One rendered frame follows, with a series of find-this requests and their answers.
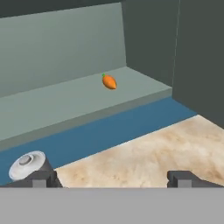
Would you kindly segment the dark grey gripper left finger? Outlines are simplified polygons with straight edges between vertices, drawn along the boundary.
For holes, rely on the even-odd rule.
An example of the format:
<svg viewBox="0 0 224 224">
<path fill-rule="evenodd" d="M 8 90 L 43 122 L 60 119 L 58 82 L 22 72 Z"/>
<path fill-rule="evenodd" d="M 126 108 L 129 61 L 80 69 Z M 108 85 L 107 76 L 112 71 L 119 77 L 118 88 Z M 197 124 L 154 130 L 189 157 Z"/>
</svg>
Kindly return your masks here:
<svg viewBox="0 0 224 224">
<path fill-rule="evenodd" d="M 4 187 L 58 188 L 62 187 L 56 171 L 35 171 L 25 179 L 11 182 Z"/>
</svg>

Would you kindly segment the orange carrot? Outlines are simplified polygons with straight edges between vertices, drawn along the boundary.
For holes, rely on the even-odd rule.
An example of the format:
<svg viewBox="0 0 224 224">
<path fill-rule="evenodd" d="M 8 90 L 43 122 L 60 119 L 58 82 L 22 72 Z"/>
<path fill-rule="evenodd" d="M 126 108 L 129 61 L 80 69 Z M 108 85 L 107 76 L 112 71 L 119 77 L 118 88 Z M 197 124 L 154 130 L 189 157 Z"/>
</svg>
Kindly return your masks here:
<svg viewBox="0 0 224 224">
<path fill-rule="evenodd" d="M 108 89 L 114 90 L 117 88 L 116 79 L 105 73 L 102 75 L 102 83 Z"/>
</svg>

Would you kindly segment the dark grey cabinet door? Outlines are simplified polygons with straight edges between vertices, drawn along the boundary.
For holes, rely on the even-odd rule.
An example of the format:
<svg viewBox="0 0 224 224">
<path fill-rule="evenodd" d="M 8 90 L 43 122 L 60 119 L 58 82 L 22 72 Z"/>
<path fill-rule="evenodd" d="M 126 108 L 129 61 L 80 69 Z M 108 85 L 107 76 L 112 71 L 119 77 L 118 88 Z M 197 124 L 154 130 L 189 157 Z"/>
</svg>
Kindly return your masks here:
<svg viewBox="0 0 224 224">
<path fill-rule="evenodd" d="M 224 0 L 181 0 L 173 98 L 224 129 Z"/>
</svg>

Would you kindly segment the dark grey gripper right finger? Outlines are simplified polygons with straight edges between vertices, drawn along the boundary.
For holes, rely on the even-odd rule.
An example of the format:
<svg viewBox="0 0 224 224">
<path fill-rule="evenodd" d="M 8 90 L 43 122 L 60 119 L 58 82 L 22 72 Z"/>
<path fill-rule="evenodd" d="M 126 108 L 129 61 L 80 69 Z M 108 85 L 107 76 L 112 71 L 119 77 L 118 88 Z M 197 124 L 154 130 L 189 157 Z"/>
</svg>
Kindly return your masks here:
<svg viewBox="0 0 224 224">
<path fill-rule="evenodd" d="M 221 187 L 221 185 L 197 177 L 191 171 L 168 171 L 167 179 L 167 187 L 171 188 Z"/>
</svg>

